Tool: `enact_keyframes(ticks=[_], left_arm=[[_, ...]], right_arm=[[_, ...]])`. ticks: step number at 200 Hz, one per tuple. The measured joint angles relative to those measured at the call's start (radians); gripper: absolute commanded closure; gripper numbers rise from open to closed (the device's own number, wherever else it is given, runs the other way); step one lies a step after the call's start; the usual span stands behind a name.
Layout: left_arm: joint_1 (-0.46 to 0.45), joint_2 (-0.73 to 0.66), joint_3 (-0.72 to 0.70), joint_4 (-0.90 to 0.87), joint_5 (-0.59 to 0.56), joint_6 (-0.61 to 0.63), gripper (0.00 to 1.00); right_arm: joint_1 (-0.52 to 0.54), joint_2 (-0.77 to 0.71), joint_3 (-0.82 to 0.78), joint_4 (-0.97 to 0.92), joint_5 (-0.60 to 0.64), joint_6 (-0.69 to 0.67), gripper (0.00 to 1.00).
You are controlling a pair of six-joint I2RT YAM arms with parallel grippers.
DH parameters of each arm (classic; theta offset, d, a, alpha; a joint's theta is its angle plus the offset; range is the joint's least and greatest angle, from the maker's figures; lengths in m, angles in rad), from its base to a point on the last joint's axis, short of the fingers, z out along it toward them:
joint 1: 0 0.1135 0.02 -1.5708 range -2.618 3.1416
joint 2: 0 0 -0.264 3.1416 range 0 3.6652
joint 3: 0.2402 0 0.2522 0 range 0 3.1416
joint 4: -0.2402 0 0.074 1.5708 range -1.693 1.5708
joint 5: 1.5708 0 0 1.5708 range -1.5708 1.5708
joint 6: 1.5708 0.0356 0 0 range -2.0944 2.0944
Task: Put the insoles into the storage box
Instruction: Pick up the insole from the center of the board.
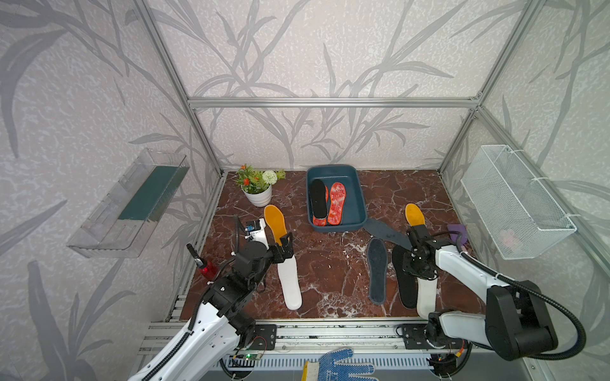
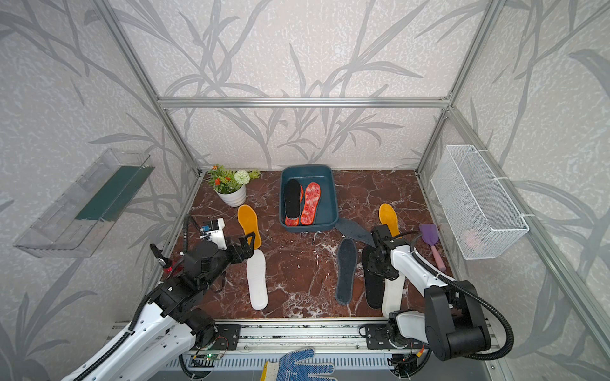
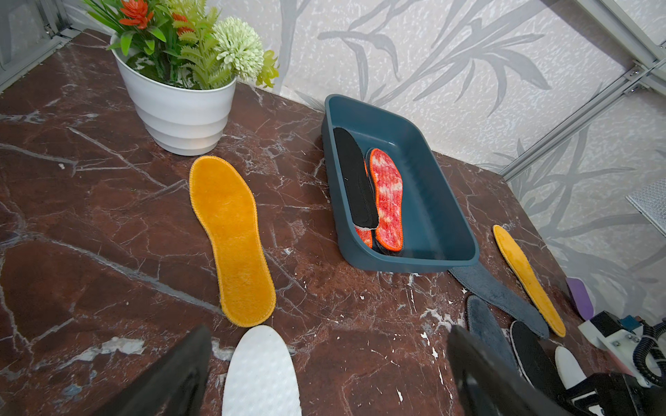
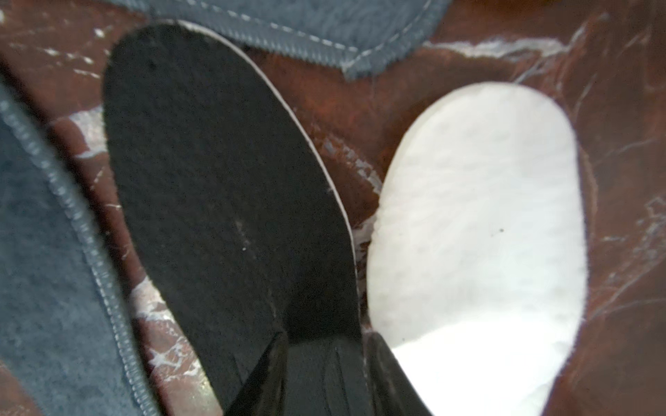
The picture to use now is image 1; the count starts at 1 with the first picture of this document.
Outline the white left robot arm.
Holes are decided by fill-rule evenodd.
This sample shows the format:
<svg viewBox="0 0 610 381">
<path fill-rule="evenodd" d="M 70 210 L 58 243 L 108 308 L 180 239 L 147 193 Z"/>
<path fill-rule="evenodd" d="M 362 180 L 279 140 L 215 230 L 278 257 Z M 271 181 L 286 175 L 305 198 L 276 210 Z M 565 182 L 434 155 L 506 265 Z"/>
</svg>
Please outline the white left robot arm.
<svg viewBox="0 0 610 381">
<path fill-rule="evenodd" d="M 235 247 L 227 263 L 202 294 L 192 317 L 132 380 L 201 380 L 223 357 L 255 340 L 256 321 L 244 311 L 271 266 L 294 258 L 293 234 L 273 230 L 279 241 L 268 243 L 261 218 L 235 221 Z"/>
</svg>

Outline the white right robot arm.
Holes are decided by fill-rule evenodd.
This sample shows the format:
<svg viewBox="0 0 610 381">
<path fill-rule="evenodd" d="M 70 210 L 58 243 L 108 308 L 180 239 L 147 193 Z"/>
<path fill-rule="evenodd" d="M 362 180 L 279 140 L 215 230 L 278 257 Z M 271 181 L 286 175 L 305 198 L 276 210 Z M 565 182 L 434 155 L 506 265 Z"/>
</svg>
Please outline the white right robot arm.
<svg viewBox="0 0 610 381">
<path fill-rule="evenodd" d="M 451 239 L 451 233 L 432 234 L 424 224 L 411 227 L 392 250 L 392 262 L 406 306 L 427 319 L 424 337 L 429 345 L 445 348 L 451 340 L 495 352 L 508 361 L 530 357 L 567 360 L 586 347 L 584 325 L 565 306 L 541 293 L 531 281 L 517 281 L 472 257 Z M 444 271 L 454 276 L 484 302 L 482 314 L 422 308 L 425 288 Z M 548 312 L 563 314 L 576 330 L 575 342 L 559 351 L 559 339 Z"/>
</svg>

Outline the red orange-edged insole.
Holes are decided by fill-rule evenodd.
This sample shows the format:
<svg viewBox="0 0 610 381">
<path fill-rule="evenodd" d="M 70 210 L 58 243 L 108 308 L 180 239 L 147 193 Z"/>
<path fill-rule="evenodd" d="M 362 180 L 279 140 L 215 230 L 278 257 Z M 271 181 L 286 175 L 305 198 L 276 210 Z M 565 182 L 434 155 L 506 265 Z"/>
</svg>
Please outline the red orange-edged insole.
<svg viewBox="0 0 610 381">
<path fill-rule="evenodd" d="M 328 187 L 325 187 L 325 202 L 327 203 L 327 206 L 328 206 L 328 203 L 329 203 L 329 191 L 328 191 Z M 317 217 L 313 216 L 312 217 L 312 222 L 313 222 L 314 226 L 325 226 L 327 224 L 327 219 L 326 218 L 320 219 L 320 218 L 317 218 Z"/>
<path fill-rule="evenodd" d="M 329 225 L 340 225 L 346 201 L 346 188 L 342 183 L 334 183 L 329 192 L 330 206 L 327 215 Z"/>
</svg>

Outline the black insole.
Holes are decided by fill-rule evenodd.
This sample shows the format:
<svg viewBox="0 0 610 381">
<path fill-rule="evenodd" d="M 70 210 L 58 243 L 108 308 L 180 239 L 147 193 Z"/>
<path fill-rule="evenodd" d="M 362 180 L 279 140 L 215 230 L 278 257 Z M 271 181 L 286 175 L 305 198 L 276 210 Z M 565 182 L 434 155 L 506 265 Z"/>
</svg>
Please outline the black insole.
<svg viewBox="0 0 610 381">
<path fill-rule="evenodd" d="M 409 272 L 411 253 L 402 246 L 396 245 L 392 250 L 392 264 L 396 272 L 400 301 L 407 309 L 416 309 L 417 281 Z"/>
<path fill-rule="evenodd" d="M 316 220 L 327 217 L 327 186 L 320 179 L 314 179 L 309 187 L 312 216 Z"/>
</svg>

